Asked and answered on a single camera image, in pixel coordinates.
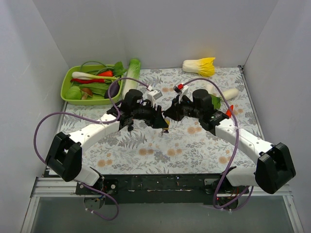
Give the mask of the orange padlock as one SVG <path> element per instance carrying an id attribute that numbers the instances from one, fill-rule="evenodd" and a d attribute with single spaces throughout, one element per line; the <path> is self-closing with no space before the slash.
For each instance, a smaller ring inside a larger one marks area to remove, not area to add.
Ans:
<path id="1" fill-rule="evenodd" d="M 127 128 L 128 132 L 131 132 L 133 129 L 134 129 L 134 127 L 133 127 L 132 124 L 131 124 L 131 125 L 128 125 L 128 128 Z"/>

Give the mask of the yellow padlock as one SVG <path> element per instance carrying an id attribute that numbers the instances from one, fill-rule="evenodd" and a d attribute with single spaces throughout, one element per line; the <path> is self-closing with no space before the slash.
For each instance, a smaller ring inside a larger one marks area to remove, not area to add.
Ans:
<path id="1" fill-rule="evenodd" d="M 164 129 L 168 130 L 170 126 L 170 121 L 168 119 L 165 119 L 165 122 L 166 122 L 166 127 Z"/>

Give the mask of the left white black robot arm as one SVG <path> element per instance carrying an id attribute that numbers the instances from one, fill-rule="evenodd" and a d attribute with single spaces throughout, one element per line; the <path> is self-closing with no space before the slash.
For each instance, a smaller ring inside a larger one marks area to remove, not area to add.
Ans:
<path id="1" fill-rule="evenodd" d="M 48 152 L 46 163 L 64 181 L 72 180 L 86 184 L 92 194 L 103 190 L 101 175 L 95 169 L 82 164 L 82 155 L 91 146 L 106 136 L 128 128 L 133 130 L 134 120 L 143 120 L 146 125 L 154 128 L 166 128 L 168 123 L 162 115 L 162 108 L 155 104 L 160 98 L 160 90 L 148 92 L 143 99 L 142 92 L 130 89 L 117 108 L 111 108 L 100 119 L 98 124 L 89 124 L 73 133 L 58 133 Z"/>

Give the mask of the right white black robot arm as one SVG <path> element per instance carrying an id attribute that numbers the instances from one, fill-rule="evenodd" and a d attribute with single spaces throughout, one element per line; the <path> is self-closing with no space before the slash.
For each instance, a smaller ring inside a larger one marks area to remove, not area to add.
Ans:
<path id="1" fill-rule="evenodd" d="M 175 86 L 176 98 L 164 111 L 164 116 L 174 121 L 184 117 L 198 119 L 201 127 L 246 154 L 254 163 L 253 168 L 231 167 L 220 180 L 220 188 L 233 192 L 237 186 L 257 186 L 268 194 L 274 194 L 296 176 L 296 170 L 289 148 L 283 144 L 272 144 L 250 132 L 238 128 L 233 119 L 218 111 L 212 104 L 212 97 L 205 89 L 197 89 L 189 99 L 187 86 Z"/>

